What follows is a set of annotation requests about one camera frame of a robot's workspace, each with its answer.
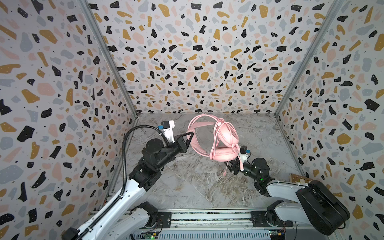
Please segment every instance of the pink headphones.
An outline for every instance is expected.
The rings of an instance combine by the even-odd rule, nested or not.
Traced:
[[[216,120],[216,122],[196,122],[201,117],[210,117]],[[195,128],[204,127],[209,125],[214,126],[214,143],[212,145],[211,152],[207,152],[197,142]],[[193,132],[195,137],[192,137],[190,146],[200,155],[209,157],[211,160],[218,162],[228,162],[239,157],[240,147],[238,145],[239,137],[234,126],[230,122],[224,121],[222,118],[217,118],[213,115],[202,114],[194,117],[188,125],[187,132]],[[218,147],[219,142],[222,141],[226,147]],[[240,169],[244,170],[243,163],[240,161]]]

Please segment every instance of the headphone ear cup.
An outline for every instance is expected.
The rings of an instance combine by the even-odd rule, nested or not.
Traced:
[[[233,133],[231,130],[229,130],[227,125],[222,126],[217,133],[217,136],[219,137],[219,139],[227,147],[232,147],[231,135],[232,135],[232,143],[234,145],[238,144],[239,143],[239,136],[236,133]]]
[[[237,157],[237,153],[235,153],[230,147],[217,147],[215,151],[215,156],[213,160],[219,162],[231,161]]]

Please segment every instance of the perforated metal panel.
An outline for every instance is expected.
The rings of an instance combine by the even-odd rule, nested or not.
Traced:
[[[145,234],[134,234],[135,239],[144,239]],[[166,231],[158,239],[228,239],[228,240],[269,240],[268,230],[215,230],[215,231]]]

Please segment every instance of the gray marble surface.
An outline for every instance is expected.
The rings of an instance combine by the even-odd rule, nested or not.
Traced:
[[[252,155],[249,162],[263,157],[270,167],[270,175],[279,180],[289,180],[289,174],[299,174],[294,160],[283,140],[273,116],[265,114],[214,114],[231,122],[239,135],[240,146],[247,146]],[[160,125],[161,121],[174,120],[174,135],[185,133],[190,120],[196,114],[140,114],[138,125]],[[212,121],[202,118],[199,121]],[[210,150],[213,141],[213,126],[197,129],[200,145]],[[151,129],[138,129],[133,133],[126,158],[128,173],[142,157],[141,150],[152,138],[161,138]],[[239,173],[237,176],[225,171],[225,164],[197,154],[191,147],[168,163],[161,178],[141,197],[134,206],[149,201],[159,209],[180,208],[238,208],[267,207],[277,198],[260,195],[253,180]],[[114,192],[121,188],[122,172]]]

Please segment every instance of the terrazzo wall panel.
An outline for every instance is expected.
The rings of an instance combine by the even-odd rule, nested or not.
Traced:
[[[274,112],[331,0],[90,0],[140,112]]]
[[[307,177],[348,208],[344,239],[384,239],[384,1],[346,1],[282,114]]]
[[[76,2],[0,7],[0,238],[61,239],[103,204],[132,116]]]

